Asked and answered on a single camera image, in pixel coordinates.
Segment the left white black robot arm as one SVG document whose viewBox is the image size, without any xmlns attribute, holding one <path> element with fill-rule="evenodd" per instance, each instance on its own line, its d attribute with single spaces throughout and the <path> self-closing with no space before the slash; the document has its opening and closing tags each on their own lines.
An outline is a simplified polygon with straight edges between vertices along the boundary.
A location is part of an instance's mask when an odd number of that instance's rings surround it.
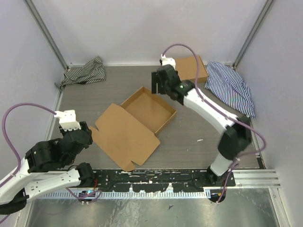
<svg viewBox="0 0 303 227">
<path fill-rule="evenodd" d="M 91 187 L 95 174 L 89 163 L 80 163 L 59 175 L 61 168 L 73 164 L 76 156 L 92 144 L 92 131 L 86 122 L 80 128 L 65 131 L 62 138 L 36 143 L 21 160 L 20 168 L 0 182 L 0 213 L 10 215 L 45 194 L 66 187 Z"/>
</svg>

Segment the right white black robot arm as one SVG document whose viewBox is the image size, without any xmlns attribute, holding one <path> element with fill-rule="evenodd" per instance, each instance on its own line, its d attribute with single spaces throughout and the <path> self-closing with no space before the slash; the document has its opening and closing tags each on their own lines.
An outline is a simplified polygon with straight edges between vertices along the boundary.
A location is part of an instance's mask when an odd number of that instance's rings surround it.
<svg viewBox="0 0 303 227">
<path fill-rule="evenodd" d="M 206 178 L 212 186 L 225 181 L 233 161 L 252 142 L 250 120 L 238 117 L 213 102 L 190 80 L 181 80 L 171 65 L 160 66 L 151 73 L 153 94 L 168 95 L 207 120 L 221 135 L 218 155 L 208 167 Z"/>
</svg>

